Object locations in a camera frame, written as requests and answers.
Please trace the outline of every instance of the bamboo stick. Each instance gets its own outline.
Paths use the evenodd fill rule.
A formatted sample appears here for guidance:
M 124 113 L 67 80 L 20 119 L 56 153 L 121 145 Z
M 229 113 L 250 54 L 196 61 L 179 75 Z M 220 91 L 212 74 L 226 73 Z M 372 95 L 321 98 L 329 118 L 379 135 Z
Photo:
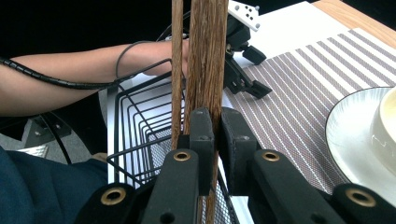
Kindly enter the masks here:
M 190 112 L 198 107 L 206 107 L 212 118 L 215 137 L 219 136 L 227 12 L 228 0 L 191 1 L 185 133 L 190 133 Z M 206 223 L 214 223 L 218 159 L 219 153 L 216 150 L 213 163 L 213 191 L 211 190 L 206 197 Z
M 172 149 L 181 128 L 183 0 L 172 0 Z

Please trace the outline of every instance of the dark blue clothing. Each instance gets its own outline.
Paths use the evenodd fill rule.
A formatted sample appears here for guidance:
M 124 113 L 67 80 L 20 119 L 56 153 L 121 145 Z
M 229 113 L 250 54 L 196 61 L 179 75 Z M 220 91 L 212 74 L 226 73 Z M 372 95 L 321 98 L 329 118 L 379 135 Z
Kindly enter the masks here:
M 104 162 L 65 165 L 0 148 L 0 223 L 73 223 L 105 184 Z

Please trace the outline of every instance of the table surface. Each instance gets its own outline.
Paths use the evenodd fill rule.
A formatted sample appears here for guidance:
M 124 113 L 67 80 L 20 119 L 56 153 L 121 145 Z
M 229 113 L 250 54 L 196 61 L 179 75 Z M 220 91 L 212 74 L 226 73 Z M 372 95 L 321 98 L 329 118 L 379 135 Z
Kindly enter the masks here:
M 264 52 L 267 58 L 358 27 L 396 48 L 396 33 L 393 30 L 339 0 L 322 0 L 312 5 L 303 2 L 264 14 L 261 19 L 261 29 L 258 33 L 252 34 L 249 43 Z M 239 56 L 236 60 L 242 67 L 248 66 L 242 57 Z M 117 141 L 114 136 L 115 96 L 117 92 L 115 88 L 107 91 L 109 154 L 114 151 L 114 141 Z M 113 176 L 110 176 L 109 182 L 113 182 L 113 178 Z M 233 200 L 235 210 L 239 211 L 238 218 L 241 223 L 250 222 L 245 203 L 245 200 Z
M 347 28 L 361 28 L 396 49 L 396 31 L 373 20 L 340 0 L 321 0 L 312 5 L 343 23 Z

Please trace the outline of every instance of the gray striped placemat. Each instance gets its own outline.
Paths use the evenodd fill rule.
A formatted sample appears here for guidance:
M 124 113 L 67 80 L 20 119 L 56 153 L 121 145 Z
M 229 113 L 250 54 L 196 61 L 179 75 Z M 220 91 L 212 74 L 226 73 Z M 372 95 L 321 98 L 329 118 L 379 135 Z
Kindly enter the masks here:
M 226 91 L 262 148 L 285 154 L 311 185 L 328 193 L 347 182 L 327 149 L 332 107 L 352 92 L 395 86 L 396 50 L 354 29 L 245 68 L 273 92 L 260 100 Z

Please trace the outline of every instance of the metal wire rack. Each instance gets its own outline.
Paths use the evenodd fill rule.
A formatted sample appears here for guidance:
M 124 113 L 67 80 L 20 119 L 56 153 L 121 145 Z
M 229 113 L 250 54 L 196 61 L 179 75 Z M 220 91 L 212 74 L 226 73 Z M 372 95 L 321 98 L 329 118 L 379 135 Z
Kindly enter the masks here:
M 171 150 L 172 88 L 169 77 L 170 73 L 153 77 L 116 97 L 115 153 L 107 161 L 114 166 L 116 181 L 136 189 L 160 173 L 164 157 Z M 182 101 L 183 115 L 184 94 Z M 221 176 L 215 223 L 239 223 Z

